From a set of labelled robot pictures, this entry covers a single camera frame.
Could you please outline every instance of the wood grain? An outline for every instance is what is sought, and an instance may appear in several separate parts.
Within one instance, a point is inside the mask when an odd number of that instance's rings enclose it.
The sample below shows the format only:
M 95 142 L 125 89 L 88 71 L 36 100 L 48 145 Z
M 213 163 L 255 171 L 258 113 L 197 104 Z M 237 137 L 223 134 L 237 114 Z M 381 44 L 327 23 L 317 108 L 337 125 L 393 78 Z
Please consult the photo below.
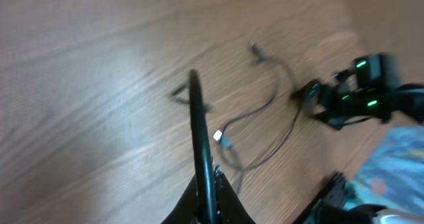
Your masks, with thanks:
M 0 0 L 0 17 L 0 223 L 159 223 L 193 176 L 188 109 L 168 99 L 189 69 L 214 106 L 213 134 L 271 92 L 249 40 L 301 83 L 364 53 L 343 0 Z M 277 102 L 229 131 L 245 163 L 294 116 L 281 73 Z M 388 129 L 337 133 L 303 115 L 240 199 L 257 223 L 290 222 Z

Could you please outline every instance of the green led light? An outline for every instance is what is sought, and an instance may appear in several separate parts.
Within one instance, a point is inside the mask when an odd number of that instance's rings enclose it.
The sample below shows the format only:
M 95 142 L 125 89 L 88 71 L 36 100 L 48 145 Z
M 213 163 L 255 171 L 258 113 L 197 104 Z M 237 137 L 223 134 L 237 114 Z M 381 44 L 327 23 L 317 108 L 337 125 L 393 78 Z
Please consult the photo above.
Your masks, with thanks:
M 375 104 L 377 104 L 377 101 L 368 102 L 368 106 L 375 105 Z
M 365 65 L 365 64 L 366 64 L 366 62 L 365 62 L 365 61 L 362 61 L 362 62 L 358 63 L 358 64 L 356 65 L 356 67 L 357 67 L 357 68 L 359 68 L 359 67 L 361 67 L 361 66 L 363 66 L 363 65 Z

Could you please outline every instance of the green light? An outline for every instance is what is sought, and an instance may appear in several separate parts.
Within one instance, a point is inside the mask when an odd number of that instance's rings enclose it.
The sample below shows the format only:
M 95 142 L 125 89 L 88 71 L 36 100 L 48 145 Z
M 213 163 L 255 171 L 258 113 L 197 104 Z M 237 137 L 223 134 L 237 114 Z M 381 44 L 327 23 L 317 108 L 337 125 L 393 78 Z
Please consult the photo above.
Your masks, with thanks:
M 368 106 L 375 105 L 375 104 L 377 104 L 377 101 L 368 102 Z
M 358 63 L 358 64 L 356 65 L 356 67 L 357 67 L 357 68 L 359 68 L 359 67 L 361 67 L 361 66 L 363 66 L 363 65 L 365 65 L 365 64 L 366 64 L 366 62 L 365 62 L 365 61 L 362 61 L 362 62 Z

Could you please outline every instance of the table surface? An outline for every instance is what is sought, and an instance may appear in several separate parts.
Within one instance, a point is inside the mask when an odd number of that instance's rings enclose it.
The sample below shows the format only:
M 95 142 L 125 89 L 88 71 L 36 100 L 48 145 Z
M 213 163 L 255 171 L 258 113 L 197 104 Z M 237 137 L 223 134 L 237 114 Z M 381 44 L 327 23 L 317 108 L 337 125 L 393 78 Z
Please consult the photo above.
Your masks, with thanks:
M 364 54 L 343 0 L 0 0 L 0 17 L 0 223 L 159 223 L 193 176 L 188 107 L 168 97 L 190 69 L 213 106 L 211 139 L 271 95 L 249 40 L 302 84 Z M 281 77 L 277 101 L 228 132 L 246 164 L 295 114 Z M 257 223 L 293 221 L 335 170 L 352 177 L 389 127 L 335 132 L 302 114 L 240 200 Z

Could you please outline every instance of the wooden table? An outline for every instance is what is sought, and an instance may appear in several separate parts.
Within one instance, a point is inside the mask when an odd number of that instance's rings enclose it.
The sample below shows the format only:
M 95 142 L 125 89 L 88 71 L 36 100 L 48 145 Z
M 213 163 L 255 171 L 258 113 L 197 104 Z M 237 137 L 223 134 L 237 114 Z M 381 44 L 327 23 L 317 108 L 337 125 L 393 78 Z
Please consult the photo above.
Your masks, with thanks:
M 168 99 L 189 69 L 214 107 L 211 138 L 271 94 L 249 40 L 303 84 L 364 54 L 343 0 L 0 0 L 0 18 L 0 223 L 159 223 L 193 176 L 188 108 Z M 277 102 L 229 131 L 245 163 L 294 116 L 281 74 Z M 388 129 L 334 132 L 302 115 L 240 199 L 257 223 L 293 221 Z

